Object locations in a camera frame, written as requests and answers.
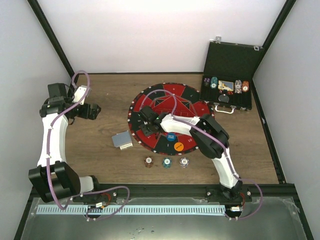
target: white poker chip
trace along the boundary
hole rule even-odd
[[[185,169],[186,167],[188,167],[188,165],[189,165],[189,159],[188,158],[183,157],[183,158],[180,159],[180,166],[182,168]]]
[[[151,157],[147,157],[147,158],[145,159],[145,162],[146,162],[147,164],[150,164],[150,163],[152,162],[152,158],[151,158]]]

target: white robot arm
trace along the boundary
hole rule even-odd
[[[139,115],[144,120],[140,128],[146,136],[156,132],[174,132],[193,137],[200,151],[212,160],[224,196],[229,200],[238,196],[242,181],[239,180],[230,158],[229,135],[211,115],[205,114],[202,117],[181,117],[168,113],[158,115],[149,106],[143,107]],[[216,139],[224,147],[203,132],[212,136],[212,139]]]
[[[40,110],[43,123],[42,151],[37,168],[29,170],[31,183],[46,203],[53,200],[46,171],[48,158],[50,164],[49,177],[58,199],[89,192],[94,189],[94,181],[96,179],[94,176],[79,177],[68,166],[65,154],[65,138],[69,119],[79,117],[94,120],[97,118],[101,108],[97,104],[84,103],[83,100],[72,110],[57,118],[53,127],[51,125],[60,113],[83,97],[86,89],[86,86],[78,87],[73,98],[69,98],[63,83],[48,85],[49,98],[44,102]],[[50,156],[47,155],[47,148],[49,148]]]

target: wooden table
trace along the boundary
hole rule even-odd
[[[200,89],[200,74],[92,74],[87,103],[102,110],[96,120],[76,118],[66,132],[66,159],[80,177],[95,175],[100,183],[130,184],[217,184],[219,176],[213,162],[195,150],[185,156],[189,166],[182,168],[172,156],[172,166],[162,166],[163,155],[153,153],[132,138],[133,147],[115,148],[112,136],[128,127],[128,110],[138,93],[157,83],[183,83]],[[78,86],[86,85],[84,75]],[[234,114],[216,112],[215,119],[228,132],[230,155],[237,173],[259,184],[277,184],[278,179],[255,102],[252,110]],[[147,168],[144,158],[154,165]]]

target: poker chip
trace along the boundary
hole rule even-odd
[[[249,82],[248,81],[244,81],[242,83],[242,91],[243,92],[248,92],[248,90],[249,90]]]
[[[188,158],[183,157],[183,158],[180,159],[180,166],[182,168],[185,169],[186,167],[188,167],[188,165],[189,165],[189,159]]]
[[[170,157],[165,157],[163,159],[163,162],[162,162],[162,165],[163,167],[165,167],[166,169],[170,168],[171,167],[171,164],[172,164],[172,160]]]
[[[151,168],[153,165],[154,165],[154,161],[152,160],[151,157],[146,157],[145,160],[144,160],[144,165],[147,167],[147,168]]]
[[[210,87],[215,89],[218,85],[218,78],[216,76],[212,77],[210,83]]]

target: chip stack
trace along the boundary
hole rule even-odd
[[[185,169],[186,167],[188,167],[188,165],[189,165],[189,159],[188,158],[183,157],[183,158],[180,159],[180,166],[182,168]]]
[[[170,167],[171,167],[171,164],[172,164],[172,160],[171,160],[170,157],[165,157],[165,158],[163,159],[162,165],[163,165],[166,169],[170,168]]]
[[[151,157],[146,157],[145,160],[144,160],[144,165],[147,167],[147,168],[151,168],[153,165],[154,165],[154,161],[152,160]]]

